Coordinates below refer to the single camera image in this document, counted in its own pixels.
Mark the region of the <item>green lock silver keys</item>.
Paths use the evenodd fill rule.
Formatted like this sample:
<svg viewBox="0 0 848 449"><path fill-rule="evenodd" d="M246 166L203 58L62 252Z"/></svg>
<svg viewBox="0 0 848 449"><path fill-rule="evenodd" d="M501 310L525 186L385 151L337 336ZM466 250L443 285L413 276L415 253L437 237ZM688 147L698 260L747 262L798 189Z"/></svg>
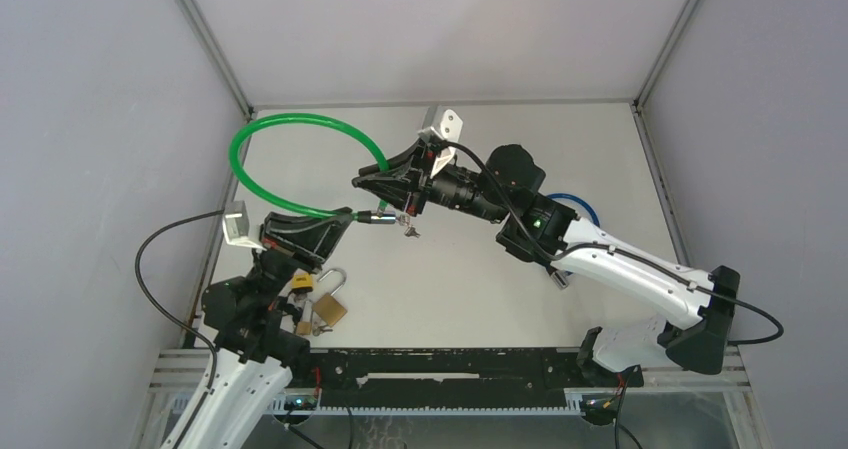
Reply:
<svg viewBox="0 0 848 449"><path fill-rule="evenodd" d="M409 238L420 238L421 234L417 231L414 223L415 217L411 216L407 213L399 213L396 218L396 222L399 227L403 229L403 233L405 237Z"/></svg>

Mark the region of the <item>yellow tag padlock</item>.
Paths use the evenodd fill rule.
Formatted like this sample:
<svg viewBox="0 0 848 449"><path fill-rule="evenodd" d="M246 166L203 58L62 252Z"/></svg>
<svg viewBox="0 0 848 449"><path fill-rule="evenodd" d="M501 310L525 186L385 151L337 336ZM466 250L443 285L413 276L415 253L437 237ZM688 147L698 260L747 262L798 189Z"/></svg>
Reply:
<svg viewBox="0 0 848 449"><path fill-rule="evenodd" d="M290 281L290 293L305 296L314 290L314 278L310 273L298 273Z"/></svg>

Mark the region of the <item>green cable lock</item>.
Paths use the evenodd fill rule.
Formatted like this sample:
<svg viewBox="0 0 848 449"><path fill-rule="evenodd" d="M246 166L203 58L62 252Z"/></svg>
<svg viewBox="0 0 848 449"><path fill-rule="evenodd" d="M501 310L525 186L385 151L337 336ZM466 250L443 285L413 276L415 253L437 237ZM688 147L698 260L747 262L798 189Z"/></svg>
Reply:
<svg viewBox="0 0 848 449"><path fill-rule="evenodd" d="M387 167L401 121L386 108L264 112L233 138L233 200L253 220L272 209L306 221L385 215L385 198L355 189L352 179L362 168Z"/></svg>

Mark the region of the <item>blue cable lock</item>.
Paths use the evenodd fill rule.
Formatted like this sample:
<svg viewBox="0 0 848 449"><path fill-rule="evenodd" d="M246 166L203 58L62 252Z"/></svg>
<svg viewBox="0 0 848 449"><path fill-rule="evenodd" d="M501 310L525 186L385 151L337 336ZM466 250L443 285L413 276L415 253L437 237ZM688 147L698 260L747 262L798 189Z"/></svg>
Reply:
<svg viewBox="0 0 848 449"><path fill-rule="evenodd" d="M573 209L579 217L588 217L595 226L600 226L600 219L597 212L585 199L564 192L550 193L547 197ZM550 265L547 265L545 270L558 289L564 290L569 286L569 277L572 275L572 272L556 269Z"/></svg>

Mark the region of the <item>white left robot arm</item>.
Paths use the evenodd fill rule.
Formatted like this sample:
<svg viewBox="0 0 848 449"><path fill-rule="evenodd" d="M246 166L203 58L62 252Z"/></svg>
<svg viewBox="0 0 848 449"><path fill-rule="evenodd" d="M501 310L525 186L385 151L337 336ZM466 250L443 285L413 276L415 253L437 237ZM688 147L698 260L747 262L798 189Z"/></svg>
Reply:
<svg viewBox="0 0 848 449"><path fill-rule="evenodd" d="M282 292L295 276L318 273L355 220L349 208L324 218L271 212L253 226L240 201L211 215L227 244L250 249L252 265L203 291L210 359L164 448L239 448L277 394L310 378L310 343L283 328Z"/></svg>

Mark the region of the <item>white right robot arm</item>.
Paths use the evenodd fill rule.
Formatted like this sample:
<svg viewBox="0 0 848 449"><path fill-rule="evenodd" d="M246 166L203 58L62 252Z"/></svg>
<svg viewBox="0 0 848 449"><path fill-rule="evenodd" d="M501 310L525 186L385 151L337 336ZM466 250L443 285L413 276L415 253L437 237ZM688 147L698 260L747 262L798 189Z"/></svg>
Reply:
<svg viewBox="0 0 848 449"><path fill-rule="evenodd" d="M385 169L360 169L352 184L411 217L436 204L498 223L496 242L518 260L585 276L652 307L655 317L628 329L587 331L577 360L587 383L666 363L721 373L739 274L689 268L629 245L542 194L545 177L518 144L481 160L459 143L420 140Z"/></svg>

